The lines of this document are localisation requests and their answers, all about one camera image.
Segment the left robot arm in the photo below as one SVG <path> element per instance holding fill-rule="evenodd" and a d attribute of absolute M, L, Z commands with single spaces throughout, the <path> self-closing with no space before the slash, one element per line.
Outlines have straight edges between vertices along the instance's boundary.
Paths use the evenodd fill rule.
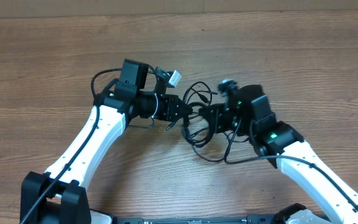
<path fill-rule="evenodd" d="M 182 75 L 126 59 L 100 93 L 91 87 L 93 107 L 82 130 L 44 173 L 29 172 L 21 186 L 21 223 L 105 223 L 116 217 L 92 210 L 87 190 L 103 157 L 136 117 L 167 121 L 173 127 L 192 110 L 168 95 Z"/>

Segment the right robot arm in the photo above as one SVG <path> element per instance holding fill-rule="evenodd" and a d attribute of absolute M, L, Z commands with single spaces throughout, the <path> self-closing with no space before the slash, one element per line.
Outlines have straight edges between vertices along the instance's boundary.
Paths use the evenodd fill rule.
<path fill-rule="evenodd" d="M 331 223 L 358 223 L 358 193 L 336 175 L 310 143 L 289 124 L 277 121 L 260 85 L 220 86 L 225 102 L 200 108 L 212 133 L 248 136 L 255 160 L 268 160 L 297 183 Z"/>

